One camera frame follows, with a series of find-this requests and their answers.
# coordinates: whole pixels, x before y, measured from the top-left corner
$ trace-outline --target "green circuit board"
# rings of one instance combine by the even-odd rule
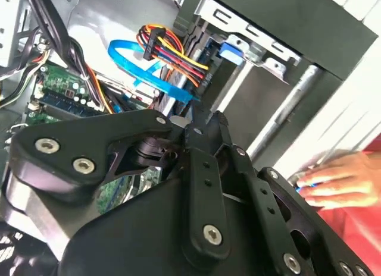
[[[90,97],[89,90],[83,80],[70,74],[65,68],[47,63],[41,67],[40,75],[43,80],[43,90],[50,89],[70,99],[74,99],[75,96],[83,99]]]
[[[37,111],[27,111],[26,112],[26,119],[25,123],[29,126],[34,126],[37,124],[43,124],[43,123],[56,123],[57,121],[60,121],[57,118],[51,117],[50,115],[47,115],[44,112],[37,112]]]

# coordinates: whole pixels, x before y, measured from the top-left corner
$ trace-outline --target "silver metal panel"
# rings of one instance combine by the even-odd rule
[[[213,0],[201,0],[196,11],[202,19],[228,33],[240,33],[285,61],[300,57],[269,35]]]
[[[254,139],[253,143],[250,144],[247,153],[251,158],[256,156],[256,154],[267,143],[269,138],[271,138],[277,129],[282,125],[295,105],[302,99],[303,94],[310,88],[314,77],[319,71],[320,70],[314,65],[307,68],[299,82],[293,87],[285,100],[280,104],[276,112],[269,119],[268,123]]]
[[[12,63],[18,47],[17,31],[23,0],[0,0],[0,66]]]
[[[224,112],[229,103],[232,101],[233,97],[237,93],[238,89],[241,87],[242,82],[246,79],[247,75],[250,73],[254,65],[250,62],[244,62],[241,66],[238,66],[233,74],[230,76],[226,85],[218,95],[216,101],[211,107],[211,111],[221,111]]]
[[[293,89],[267,70],[247,64],[236,76],[238,83],[233,82],[232,88],[237,89],[234,97],[228,104],[223,101],[220,107],[223,109],[226,105],[224,115],[233,143],[245,150],[263,132]]]
[[[31,235],[40,233],[39,238],[46,241],[59,261],[74,234],[89,221],[100,216],[95,201],[85,206],[67,206],[38,193],[14,176],[8,180],[6,197],[12,206],[24,212],[22,218],[25,223],[17,223],[17,227]]]
[[[274,166],[284,177],[322,157],[363,150],[381,133],[381,39]]]

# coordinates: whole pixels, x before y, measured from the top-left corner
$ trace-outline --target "human hand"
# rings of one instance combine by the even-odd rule
[[[311,206],[365,207],[381,200],[381,154],[347,155],[308,171],[297,185]]]

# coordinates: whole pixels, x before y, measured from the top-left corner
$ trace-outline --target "bolt head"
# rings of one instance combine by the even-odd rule
[[[242,148],[237,148],[237,152],[238,152],[238,154],[240,154],[241,156],[245,156],[245,155],[246,155],[246,152],[245,152]]]
[[[39,152],[53,154],[60,149],[60,144],[54,139],[41,138],[35,142],[35,147]]]
[[[290,269],[294,274],[300,274],[302,268],[298,262],[298,260],[294,257],[294,255],[290,253],[285,253],[283,255],[283,261],[285,262],[288,269]]]
[[[95,170],[95,164],[93,161],[87,158],[78,158],[73,162],[74,170],[81,174],[90,174]]]
[[[193,129],[195,133],[202,135],[202,131],[198,128]]]
[[[222,234],[217,227],[211,224],[207,224],[204,227],[204,237],[207,242],[213,245],[220,245],[222,243]]]
[[[157,117],[157,118],[156,118],[156,121],[159,122],[159,123],[161,123],[161,124],[165,124],[165,123],[167,123],[167,122],[165,121],[165,119],[162,118],[162,117]]]
[[[278,174],[276,174],[276,172],[274,172],[274,171],[270,171],[269,174],[270,174],[274,179],[278,179],[278,178],[279,178]]]
[[[340,267],[343,269],[346,276],[353,276],[352,270],[344,262],[340,262]]]
[[[368,276],[368,273],[366,273],[366,271],[362,267],[356,265],[356,269],[361,276]]]

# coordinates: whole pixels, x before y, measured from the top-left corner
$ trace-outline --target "black metal bracket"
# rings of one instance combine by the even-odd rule
[[[165,219],[154,222],[162,230],[173,230],[179,235],[178,239],[167,236],[172,246],[181,247],[182,253],[176,251],[176,258],[185,259],[184,271],[193,271],[189,275],[243,264],[241,257],[246,253],[254,254],[255,263],[261,264],[255,271],[260,275],[345,276],[341,263],[352,271],[360,265],[372,275],[278,172],[271,168],[259,173],[254,170],[248,155],[232,145],[222,113],[211,116],[205,111],[194,120],[182,128],[157,111],[144,110],[25,128],[13,138],[9,168],[20,181],[74,208],[90,201],[102,183],[114,178],[140,174],[150,165],[167,171],[157,188],[85,225],[78,237],[74,236],[75,243],[69,244],[66,255],[77,253],[73,252],[80,249],[76,243],[81,244],[78,239],[87,239],[85,235],[92,236],[95,231],[97,235],[114,235],[115,230],[119,231],[114,223],[119,220],[113,216],[119,216],[121,211],[144,219],[141,227],[136,228],[129,225],[134,220],[124,222],[125,229],[146,228],[150,218],[154,218],[147,203],[150,196],[155,196],[152,201],[166,210],[167,202],[181,207],[163,212],[172,220],[168,227],[162,224]],[[53,140],[58,144],[57,150],[47,153],[39,148],[40,139]],[[74,167],[77,158],[93,162],[93,171],[78,172]],[[171,199],[163,197],[163,186],[171,192]],[[147,215],[140,214],[140,206],[146,208],[143,214]],[[234,236],[232,231],[244,233],[250,242]],[[134,238],[127,237],[126,241],[135,246],[117,240],[112,247],[125,251],[140,245]],[[154,241],[156,248],[165,247],[160,240]],[[163,261],[170,262],[171,257],[166,256]]]

